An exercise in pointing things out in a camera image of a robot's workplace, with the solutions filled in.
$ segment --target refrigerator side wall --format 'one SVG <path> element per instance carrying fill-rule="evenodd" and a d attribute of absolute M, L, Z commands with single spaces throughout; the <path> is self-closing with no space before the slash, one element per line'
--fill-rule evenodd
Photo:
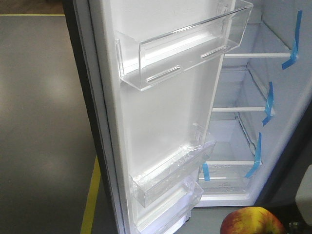
<path fill-rule="evenodd" d="M 304 111 L 306 110 L 312 96 L 312 47 L 310 27 L 312 17 L 312 3 L 303 1 L 292 1 L 285 4 L 283 1 L 265 1 L 263 7 L 263 20 L 272 28 L 278 36 L 288 44 L 294 39 L 294 25 L 296 23 L 297 11 L 303 10 L 300 28 L 299 55 L 297 63 L 282 70 L 285 59 L 259 59 L 252 58 L 250 65 L 255 69 L 264 83 L 272 81 L 274 86 L 274 110 L 275 116 L 264 127 L 258 125 L 256 129 L 263 135 L 262 160 L 251 189 L 251 198 L 256 200 L 265 182 L 270 176 L 291 135 L 297 127 Z M 270 41 L 259 38 L 255 48 L 263 45 L 270 50 Z M 262 119 L 253 116 L 255 123 L 261 123 Z"/>

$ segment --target apple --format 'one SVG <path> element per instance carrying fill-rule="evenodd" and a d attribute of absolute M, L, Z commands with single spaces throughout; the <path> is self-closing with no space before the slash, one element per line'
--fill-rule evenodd
<path fill-rule="evenodd" d="M 286 234 L 283 224 L 262 207 L 245 207 L 228 214 L 221 234 Z"/>

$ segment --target transparent door bin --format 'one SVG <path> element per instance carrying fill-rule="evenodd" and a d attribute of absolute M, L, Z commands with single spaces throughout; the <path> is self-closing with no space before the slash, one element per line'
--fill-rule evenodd
<path fill-rule="evenodd" d="M 250 178 L 245 178 L 247 172 L 252 168 L 252 164 L 243 165 L 222 164 L 207 162 L 210 180 L 205 181 L 204 173 L 199 173 L 199 185 L 206 195 L 229 195 L 245 194 L 248 190 Z"/>
<path fill-rule="evenodd" d="M 202 188 L 191 176 L 183 180 L 179 187 L 165 202 L 162 202 L 157 209 L 145 215 L 136 223 L 137 234 L 162 234 L 173 224 L 185 216 L 201 198 Z"/>
<path fill-rule="evenodd" d="M 130 177 L 133 196 L 143 207 L 147 207 L 171 189 L 173 184 L 190 175 L 205 162 L 212 153 L 214 145 L 214 137 L 207 134 L 205 144 L 180 148 L 177 154 L 171 156 L 155 170 Z"/>
<path fill-rule="evenodd" d="M 120 78 L 143 91 L 238 47 L 252 6 L 220 0 L 215 17 L 144 40 L 116 32 Z"/>

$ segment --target refrigerator door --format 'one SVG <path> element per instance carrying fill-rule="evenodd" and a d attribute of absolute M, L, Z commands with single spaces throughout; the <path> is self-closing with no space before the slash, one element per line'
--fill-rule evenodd
<path fill-rule="evenodd" d="M 201 198 L 198 169 L 223 53 L 243 0 L 64 2 L 104 184 L 119 233 L 175 232 Z"/>

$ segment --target refrigerator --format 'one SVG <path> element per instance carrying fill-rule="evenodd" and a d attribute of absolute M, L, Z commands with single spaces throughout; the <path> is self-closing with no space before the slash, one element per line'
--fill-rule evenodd
<path fill-rule="evenodd" d="M 309 132 L 310 2 L 63 4 L 116 233 L 277 190 Z"/>

